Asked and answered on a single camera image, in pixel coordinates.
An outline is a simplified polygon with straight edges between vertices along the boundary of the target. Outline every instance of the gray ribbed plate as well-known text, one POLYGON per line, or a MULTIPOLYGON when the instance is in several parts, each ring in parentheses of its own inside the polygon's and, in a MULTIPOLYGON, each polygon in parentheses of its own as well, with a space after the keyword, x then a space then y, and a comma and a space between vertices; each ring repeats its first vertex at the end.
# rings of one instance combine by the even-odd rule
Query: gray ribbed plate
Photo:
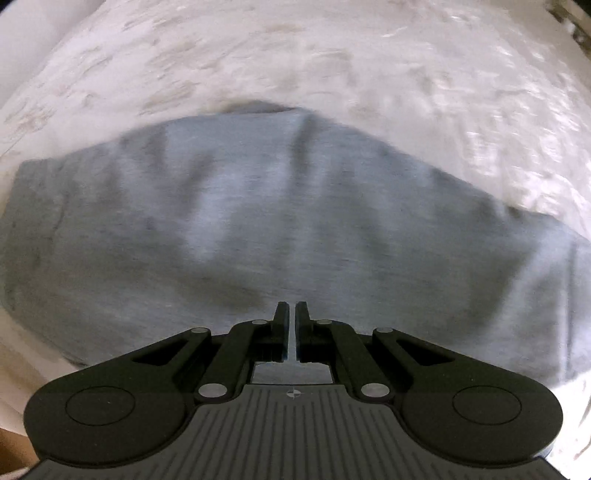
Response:
POLYGON ((235 400, 198 408, 150 458, 110 469, 47 460, 26 479, 566 480, 543 459, 505 469, 440 459, 388 407, 356 401, 342 385, 247 385, 235 400))

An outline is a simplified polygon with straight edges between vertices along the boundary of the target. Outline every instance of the gray t-shirt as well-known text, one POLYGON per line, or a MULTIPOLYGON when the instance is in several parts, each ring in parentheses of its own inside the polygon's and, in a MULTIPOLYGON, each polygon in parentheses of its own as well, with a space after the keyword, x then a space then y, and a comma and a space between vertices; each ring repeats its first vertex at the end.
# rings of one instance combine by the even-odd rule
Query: gray t-shirt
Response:
POLYGON ((301 109, 25 163, 0 234, 5 307, 88 365, 305 300, 548 386, 591 368, 587 240, 301 109))

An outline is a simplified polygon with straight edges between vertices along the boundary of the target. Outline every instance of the black plastic gripper body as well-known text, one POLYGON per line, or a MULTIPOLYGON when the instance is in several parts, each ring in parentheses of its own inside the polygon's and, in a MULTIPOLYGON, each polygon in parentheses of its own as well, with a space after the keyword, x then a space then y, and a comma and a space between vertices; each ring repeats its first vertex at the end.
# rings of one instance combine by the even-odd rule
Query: black plastic gripper body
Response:
POLYGON ((25 409, 27 480, 564 480, 558 400, 522 375, 394 329, 295 307, 297 359, 327 385, 251 384, 287 357, 289 306, 195 328, 59 378, 25 409))

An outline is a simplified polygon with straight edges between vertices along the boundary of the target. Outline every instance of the white surface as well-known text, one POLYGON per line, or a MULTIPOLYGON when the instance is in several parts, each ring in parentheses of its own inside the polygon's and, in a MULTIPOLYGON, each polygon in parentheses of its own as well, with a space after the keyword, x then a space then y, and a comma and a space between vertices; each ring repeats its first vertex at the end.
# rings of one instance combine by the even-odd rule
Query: white surface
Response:
POLYGON ((0 107, 104 0, 16 0, 0 14, 0 107))
MULTIPOLYGON (((494 1, 107 0, 0 109, 0 209, 24 160, 262 99, 358 127, 591 238, 591 63, 540 2, 494 1)), ((579 454, 590 382, 556 389, 565 427, 551 460, 572 480, 591 471, 579 454)), ((2 398, 14 393, 8 427, 22 431, 34 389, 14 385, 2 398)))

